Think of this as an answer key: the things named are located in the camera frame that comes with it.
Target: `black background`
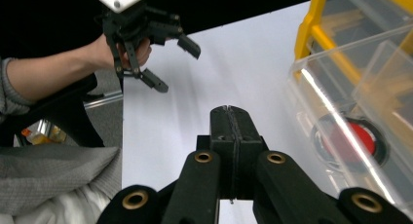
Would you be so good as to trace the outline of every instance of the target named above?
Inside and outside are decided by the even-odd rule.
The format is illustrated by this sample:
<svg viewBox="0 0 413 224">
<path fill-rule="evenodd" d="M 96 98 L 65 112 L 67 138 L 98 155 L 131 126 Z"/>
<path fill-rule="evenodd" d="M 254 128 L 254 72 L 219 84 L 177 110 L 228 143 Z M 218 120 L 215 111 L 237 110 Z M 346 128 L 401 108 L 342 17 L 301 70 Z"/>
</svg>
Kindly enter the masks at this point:
<svg viewBox="0 0 413 224">
<path fill-rule="evenodd" d="M 185 34 L 309 0 L 145 0 L 181 16 Z M 0 0 L 0 56 L 48 56 L 97 38 L 98 0 Z"/>
</svg>

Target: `human hand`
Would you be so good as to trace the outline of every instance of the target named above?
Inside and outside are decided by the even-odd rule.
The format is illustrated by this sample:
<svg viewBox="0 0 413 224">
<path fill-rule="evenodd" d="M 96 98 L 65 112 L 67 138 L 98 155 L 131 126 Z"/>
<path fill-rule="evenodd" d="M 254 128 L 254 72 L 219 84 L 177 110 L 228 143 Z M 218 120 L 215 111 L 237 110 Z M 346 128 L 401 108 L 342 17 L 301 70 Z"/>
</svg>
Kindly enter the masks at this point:
<svg viewBox="0 0 413 224">
<path fill-rule="evenodd" d="M 95 41 L 90 44 L 90 46 L 93 48 L 91 60 L 92 62 L 94 62 L 94 64 L 96 64 L 100 68 L 114 68 L 115 64 L 113 55 L 110 47 L 107 45 L 106 37 L 104 34 L 100 35 Z M 121 55 L 122 66 L 125 68 L 130 68 L 131 63 L 128 54 L 125 51 L 125 48 L 123 48 L 121 45 L 118 45 L 118 51 Z M 143 38 L 134 52 L 139 65 L 144 65 L 149 59 L 149 56 L 152 52 L 149 38 Z"/>
</svg>

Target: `human arm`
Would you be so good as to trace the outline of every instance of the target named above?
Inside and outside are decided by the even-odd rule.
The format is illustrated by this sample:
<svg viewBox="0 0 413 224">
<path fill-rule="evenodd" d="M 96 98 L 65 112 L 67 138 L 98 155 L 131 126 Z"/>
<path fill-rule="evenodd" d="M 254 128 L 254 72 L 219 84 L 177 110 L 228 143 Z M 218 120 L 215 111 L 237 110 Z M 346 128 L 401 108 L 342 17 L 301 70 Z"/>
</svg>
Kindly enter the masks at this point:
<svg viewBox="0 0 413 224">
<path fill-rule="evenodd" d="M 139 64 L 146 63 L 151 53 L 149 39 L 143 39 L 136 49 Z M 129 67 L 126 54 L 122 57 Z M 99 69 L 114 69 L 113 56 L 101 35 L 90 44 L 57 55 L 11 60 L 7 77 L 14 90 L 26 100 L 37 101 L 73 84 Z"/>
</svg>

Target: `clear plastic container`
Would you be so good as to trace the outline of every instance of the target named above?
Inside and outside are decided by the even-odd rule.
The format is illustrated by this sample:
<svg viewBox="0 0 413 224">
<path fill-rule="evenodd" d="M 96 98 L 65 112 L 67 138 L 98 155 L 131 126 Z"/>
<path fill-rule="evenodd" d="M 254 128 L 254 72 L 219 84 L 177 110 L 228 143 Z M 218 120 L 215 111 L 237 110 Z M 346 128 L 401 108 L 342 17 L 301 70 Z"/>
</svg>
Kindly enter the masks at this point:
<svg viewBox="0 0 413 224">
<path fill-rule="evenodd" d="M 408 25 L 413 21 L 413 0 L 405 1 L 312 0 L 318 5 L 303 21 L 297 43 L 316 54 Z M 308 55 L 299 51 L 299 58 Z"/>
<path fill-rule="evenodd" d="M 30 129 L 24 129 L 21 131 L 21 134 L 24 135 L 30 143 L 33 145 L 39 145 L 44 143 L 54 143 L 50 138 L 39 131 L 32 131 Z"/>
<path fill-rule="evenodd" d="M 55 143 L 62 143 L 66 140 L 67 133 L 56 125 L 52 125 L 49 138 Z"/>
<path fill-rule="evenodd" d="M 370 189 L 413 220 L 413 25 L 296 60 L 292 122 L 337 193 Z"/>
</svg>

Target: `white cloth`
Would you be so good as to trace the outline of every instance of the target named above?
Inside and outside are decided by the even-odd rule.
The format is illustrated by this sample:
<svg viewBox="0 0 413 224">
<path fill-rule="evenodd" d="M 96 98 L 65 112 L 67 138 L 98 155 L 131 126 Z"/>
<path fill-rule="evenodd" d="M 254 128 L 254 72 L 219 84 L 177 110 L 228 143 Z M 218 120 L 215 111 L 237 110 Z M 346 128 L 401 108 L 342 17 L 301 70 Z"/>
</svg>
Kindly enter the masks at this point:
<svg viewBox="0 0 413 224">
<path fill-rule="evenodd" d="M 32 210 L 12 216 L 0 213 L 2 224 L 90 224 L 96 223 L 110 199 L 89 185 L 43 202 Z"/>
<path fill-rule="evenodd" d="M 96 216 L 105 202 L 90 206 L 89 201 L 93 197 L 99 198 L 98 201 L 113 198 L 121 190 L 121 176 L 119 147 L 64 144 L 0 147 L 0 213 L 12 215 L 16 221 L 38 216 L 49 220 L 44 223 L 70 223 L 60 222 L 61 217 L 71 216 L 68 210 L 83 209 L 87 204 L 91 211 L 83 213 Z"/>
</svg>

